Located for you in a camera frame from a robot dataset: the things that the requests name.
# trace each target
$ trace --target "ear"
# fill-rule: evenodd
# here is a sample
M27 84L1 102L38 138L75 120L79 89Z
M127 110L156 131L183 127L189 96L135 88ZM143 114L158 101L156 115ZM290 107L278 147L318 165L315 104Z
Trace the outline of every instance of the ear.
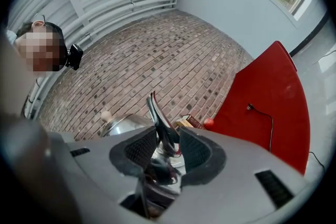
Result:
M36 20L35 22L33 22L32 23L32 29L34 28L34 27L37 27L37 26L43 26L44 25L44 21L42 21L42 20Z

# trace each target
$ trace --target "red brick pavement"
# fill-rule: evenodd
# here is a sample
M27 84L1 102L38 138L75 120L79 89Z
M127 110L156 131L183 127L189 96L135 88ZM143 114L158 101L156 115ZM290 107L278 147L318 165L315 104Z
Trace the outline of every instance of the red brick pavement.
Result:
M190 113L214 117L234 75L252 61L234 40L178 10L119 29L85 51L48 93L39 121L76 140L98 138L102 111L150 118L145 98L155 90L171 121Z

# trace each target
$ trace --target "red ball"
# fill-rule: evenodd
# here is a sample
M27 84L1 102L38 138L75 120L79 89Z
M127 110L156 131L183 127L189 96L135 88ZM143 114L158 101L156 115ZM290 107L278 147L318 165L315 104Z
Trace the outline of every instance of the red ball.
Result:
M211 128L214 126L215 122L213 119L211 118L207 118L205 119L204 121L204 127L207 129L207 130L211 130Z

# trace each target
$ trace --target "person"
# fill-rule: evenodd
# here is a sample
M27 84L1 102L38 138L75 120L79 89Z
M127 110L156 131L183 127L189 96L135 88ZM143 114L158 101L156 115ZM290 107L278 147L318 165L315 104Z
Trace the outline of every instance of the person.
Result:
M67 62L63 32L53 23L43 20L23 23L17 33L7 30L6 35L30 71L59 71Z

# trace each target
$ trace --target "camera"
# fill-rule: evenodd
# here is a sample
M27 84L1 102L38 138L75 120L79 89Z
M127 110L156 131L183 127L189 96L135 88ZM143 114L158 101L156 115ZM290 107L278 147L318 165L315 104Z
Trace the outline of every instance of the camera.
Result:
M83 50L79 48L76 44L71 45L70 50L68 50L68 60L65 66L71 66L73 70L77 70L79 68L82 56Z

